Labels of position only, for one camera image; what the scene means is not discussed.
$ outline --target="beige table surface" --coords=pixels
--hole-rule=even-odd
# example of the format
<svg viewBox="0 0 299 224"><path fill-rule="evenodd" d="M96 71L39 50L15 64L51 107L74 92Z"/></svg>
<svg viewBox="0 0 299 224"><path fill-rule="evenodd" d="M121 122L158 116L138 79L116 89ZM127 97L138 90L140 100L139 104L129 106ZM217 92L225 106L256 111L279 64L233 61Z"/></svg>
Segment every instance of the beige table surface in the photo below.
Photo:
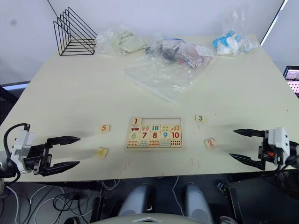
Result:
<svg viewBox="0 0 299 224"><path fill-rule="evenodd" d="M185 37L209 44L212 37ZM238 57L218 56L177 103L168 103L133 83L124 68L143 51L123 57L54 55L38 71L0 127L1 140L12 125L30 123L34 144L71 135L81 141L54 146L52 164L81 161L57 175L21 175L20 181L85 181L162 175L219 174L258 171L228 153L257 159L261 138L240 136L238 128L283 126L299 142L299 100L263 49ZM207 123L197 123L196 114ZM182 117L183 151L126 152L131 117ZM99 133L102 124L111 131ZM11 132L13 145L18 130ZM218 146L207 149L213 137ZM105 159L98 147L109 148ZM267 164L267 170L275 169Z"/></svg>

